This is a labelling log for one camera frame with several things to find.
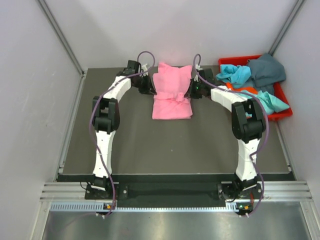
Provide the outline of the pink t shirt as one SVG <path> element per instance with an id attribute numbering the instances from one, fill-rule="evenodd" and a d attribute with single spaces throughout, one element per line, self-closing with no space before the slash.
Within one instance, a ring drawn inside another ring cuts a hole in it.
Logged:
<path id="1" fill-rule="evenodd" d="M 185 120 L 193 115 L 191 100 L 185 97 L 192 78 L 191 65 L 173 67 L 164 62 L 158 64 L 158 72 L 153 75 L 156 91 L 152 119 Z"/>

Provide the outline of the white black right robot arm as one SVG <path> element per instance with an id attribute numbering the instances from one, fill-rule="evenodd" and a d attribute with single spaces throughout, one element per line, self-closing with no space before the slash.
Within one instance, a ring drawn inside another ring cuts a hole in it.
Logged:
<path id="1" fill-rule="evenodd" d="M 257 187 L 257 150 L 266 130 L 266 120 L 259 102 L 252 97 L 230 90 L 225 85 L 213 87 L 213 72 L 199 68 L 190 80 L 186 97 L 208 97 L 231 113 L 231 130 L 238 144 L 238 161 L 232 184 L 222 187 L 220 196 L 226 202 L 245 198 Z"/>

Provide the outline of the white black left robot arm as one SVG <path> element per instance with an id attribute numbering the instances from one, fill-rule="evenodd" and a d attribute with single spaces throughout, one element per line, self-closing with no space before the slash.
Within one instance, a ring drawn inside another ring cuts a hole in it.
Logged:
<path id="1" fill-rule="evenodd" d="M 96 148 L 96 157 L 94 180 L 88 189 L 96 190 L 102 198 L 116 200 L 111 159 L 113 140 L 120 126 L 120 100 L 132 87 L 138 88 L 142 94 L 156 94 L 149 75 L 150 68 L 148 64 L 129 60 L 127 67 L 117 73 L 111 86 L 92 100 L 89 132 L 94 133 L 91 139 Z"/>

